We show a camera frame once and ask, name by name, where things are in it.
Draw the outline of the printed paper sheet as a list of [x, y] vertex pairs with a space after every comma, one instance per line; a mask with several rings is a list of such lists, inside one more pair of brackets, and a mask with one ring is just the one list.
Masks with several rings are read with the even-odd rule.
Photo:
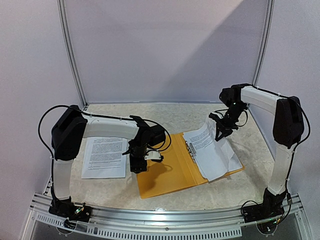
[[225, 138], [220, 141], [213, 140], [196, 153], [200, 168], [209, 182], [243, 169], [241, 161]]
[[215, 136], [216, 123], [210, 118], [201, 128], [183, 133], [202, 176], [210, 182], [242, 168], [229, 142], [216, 141]]

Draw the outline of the chrome folder spring clip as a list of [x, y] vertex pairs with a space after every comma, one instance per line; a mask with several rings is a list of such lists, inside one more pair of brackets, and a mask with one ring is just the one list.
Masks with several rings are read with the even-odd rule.
[[197, 156], [197, 152], [193, 146], [193, 144], [190, 142], [188, 143], [187, 141], [185, 141], [185, 145], [186, 145], [186, 148], [187, 148], [187, 151], [192, 159], [192, 161], [194, 163], [196, 163], [196, 156]]

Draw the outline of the orange file folder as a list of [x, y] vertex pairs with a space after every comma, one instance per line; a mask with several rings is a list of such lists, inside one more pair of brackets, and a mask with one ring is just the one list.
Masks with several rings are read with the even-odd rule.
[[213, 179], [203, 176], [200, 167], [194, 162], [187, 150], [183, 133], [171, 135], [171, 146], [163, 152], [162, 162], [150, 161], [147, 171], [137, 174], [137, 185], [141, 199], [157, 197], [198, 185], [216, 181], [245, 169], [240, 163], [233, 171], [218, 172], [218, 161], [210, 158], [209, 173], [215, 174]]

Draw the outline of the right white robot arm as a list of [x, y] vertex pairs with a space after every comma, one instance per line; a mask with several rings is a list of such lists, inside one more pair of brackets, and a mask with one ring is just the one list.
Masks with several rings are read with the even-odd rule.
[[239, 117], [249, 105], [256, 106], [274, 116], [272, 134], [276, 143], [276, 156], [267, 191], [273, 196], [284, 195], [287, 191], [293, 155], [296, 147], [302, 142], [301, 138], [305, 130], [303, 109], [299, 98], [284, 96], [242, 83], [223, 88], [219, 99], [227, 107], [224, 116], [216, 113], [209, 114], [209, 118], [215, 121], [216, 142], [239, 129]]

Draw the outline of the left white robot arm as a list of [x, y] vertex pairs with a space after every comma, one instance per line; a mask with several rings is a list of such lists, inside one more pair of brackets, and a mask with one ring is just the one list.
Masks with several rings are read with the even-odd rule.
[[128, 117], [91, 114], [77, 105], [65, 107], [65, 112], [51, 130], [53, 149], [52, 195], [56, 199], [55, 209], [63, 216], [74, 213], [74, 205], [68, 201], [71, 170], [78, 156], [83, 139], [112, 137], [128, 140], [130, 171], [140, 174], [147, 171], [147, 161], [162, 162], [162, 147], [169, 134], [159, 123], [139, 116]]

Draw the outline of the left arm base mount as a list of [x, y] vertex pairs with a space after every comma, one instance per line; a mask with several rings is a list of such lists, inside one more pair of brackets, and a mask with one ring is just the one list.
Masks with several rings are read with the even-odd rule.
[[69, 221], [80, 221], [88, 223], [93, 208], [85, 203], [72, 202], [71, 197], [66, 200], [59, 200], [54, 192], [54, 187], [50, 189], [52, 201], [48, 212], [52, 215], [63, 217]]

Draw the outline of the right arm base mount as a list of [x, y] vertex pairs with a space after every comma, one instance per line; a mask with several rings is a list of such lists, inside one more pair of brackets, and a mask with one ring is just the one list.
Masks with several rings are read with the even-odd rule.
[[292, 207], [292, 198], [289, 195], [287, 204], [289, 209], [285, 213], [283, 207], [283, 198], [281, 196], [267, 196], [263, 198], [262, 203], [254, 202], [254, 205], [245, 206], [246, 201], [240, 208], [240, 213], [244, 218], [245, 223], [257, 222], [260, 220], [271, 220], [275, 225], [279, 225], [289, 215]]

